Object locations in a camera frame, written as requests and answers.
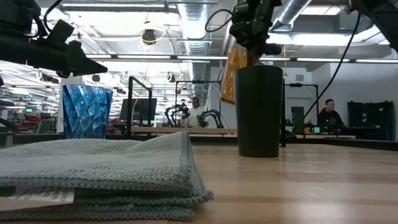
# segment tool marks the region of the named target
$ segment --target person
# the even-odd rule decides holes
[[[197,127],[198,126],[197,116],[198,114],[204,112],[205,109],[200,106],[199,98],[197,97],[192,98],[192,106],[193,108],[189,109],[190,112],[189,117],[182,115],[181,124]]]
[[[340,115],[335,111],[335,102],[332,99],[326,100],[325,108],[319,113],[319,125],[329,130],[344,127]]]

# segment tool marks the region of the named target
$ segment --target blue textured glass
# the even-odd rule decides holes
[[[62,88],[66,138],[104,139],[113,91],[86,85],[65,85]]]

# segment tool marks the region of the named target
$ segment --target folded towel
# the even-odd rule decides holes
[[[0,150],[0,195],[16,186],[73,187],[73,204],[0,212],[0,220],[191,220],[213,199],[188,133],[145,142],[68,139]]]

